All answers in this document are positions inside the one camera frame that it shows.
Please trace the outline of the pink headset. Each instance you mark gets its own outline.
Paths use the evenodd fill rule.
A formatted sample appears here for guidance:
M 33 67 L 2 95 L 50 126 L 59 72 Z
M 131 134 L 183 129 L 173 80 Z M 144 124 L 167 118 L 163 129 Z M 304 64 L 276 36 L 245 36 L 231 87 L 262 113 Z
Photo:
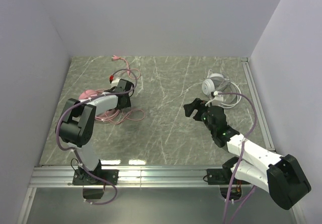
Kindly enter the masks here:
M 130 101 L 131 97 L 134 94 L 135 88 L 137 86 L 137 81 L 141 77 L 141 73 L 136 75 L 134 73 L 135 69 L 131 69 L 128 61 L 123 57 L 113 56 L 113 61 L 122 60 L 126 63 L 126 68 L 117 70 L 111 75 L 120 77 L 121 79 L 128 80 L 134 84 L 133 92 L 130 92 Z M 142 112 L 141 109 L 134 109 L 132 106 L 130 108 L 125 108 L 122 110 L 117 110 L 117 95 L 121 93 L 114 93 L 113 88 L 109 89 L 98 89 L 98 90 L 85 90 L 78 98 L 78 100 L 84 104 L 95 106 L 95 120 L 102 122 L 110 122 L 114 125 L 121 124 L 126 119 L 133 120 L 130 118 L 130 115 L 135 111 Z

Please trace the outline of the white headset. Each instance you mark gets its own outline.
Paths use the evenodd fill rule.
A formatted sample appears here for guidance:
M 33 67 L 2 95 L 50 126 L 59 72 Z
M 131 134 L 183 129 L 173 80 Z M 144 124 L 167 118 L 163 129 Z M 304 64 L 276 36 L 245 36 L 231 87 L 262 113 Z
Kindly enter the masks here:
M 237 84 L 221 73 L 214 73 L 212 69 L 208 71 L 207 77 L 202 83 L 202 92 L 209 99 L 213 96 L 212 92 L 228 92 L 231 95 L 224 95 L 224 103 L 219 106 L 224 109 L 235 107 L 242 99 L 242 93 Z

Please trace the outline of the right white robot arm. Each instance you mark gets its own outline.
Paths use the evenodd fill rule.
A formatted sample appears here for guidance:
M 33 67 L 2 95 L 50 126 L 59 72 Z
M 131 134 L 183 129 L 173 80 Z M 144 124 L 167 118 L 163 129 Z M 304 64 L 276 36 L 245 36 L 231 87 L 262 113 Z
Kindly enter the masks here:
M 292 155 L 273 153 L 246 139 L 227 124 L 224 109 L 207 106 L 196 98 L 184 105 L 186 117 L 203 122 L 214 143 L 234 155 L 222 165 L 227 178 L 251 183 L 267 191 L 282 209 L 289 210 L 311 191 L 298 160 Z

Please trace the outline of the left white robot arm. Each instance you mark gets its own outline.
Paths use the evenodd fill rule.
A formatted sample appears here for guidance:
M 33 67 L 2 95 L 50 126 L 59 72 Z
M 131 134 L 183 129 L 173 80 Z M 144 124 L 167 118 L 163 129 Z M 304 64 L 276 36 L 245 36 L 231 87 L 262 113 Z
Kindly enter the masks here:
M 120 78 L 112 80 L 111 84 L 112 88 L 100 94 L 90 94 L 81 100 L 68 99 L 55 129 L 59 148 L 74 151 L 79 171 L 97 179 L 102 174 L 101 161 L 90 144 L 95 118 L 107 111 L 131 107 L 130 93 L 136 87 Z

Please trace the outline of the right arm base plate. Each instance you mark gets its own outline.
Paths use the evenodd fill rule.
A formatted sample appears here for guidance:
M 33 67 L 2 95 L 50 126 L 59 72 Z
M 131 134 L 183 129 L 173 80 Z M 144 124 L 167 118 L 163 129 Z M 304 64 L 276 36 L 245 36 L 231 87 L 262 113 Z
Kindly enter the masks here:
M 228 185 L 232 176 L 231 170 L 207 169 L 206 175 L 202 178 L 208 185 Z

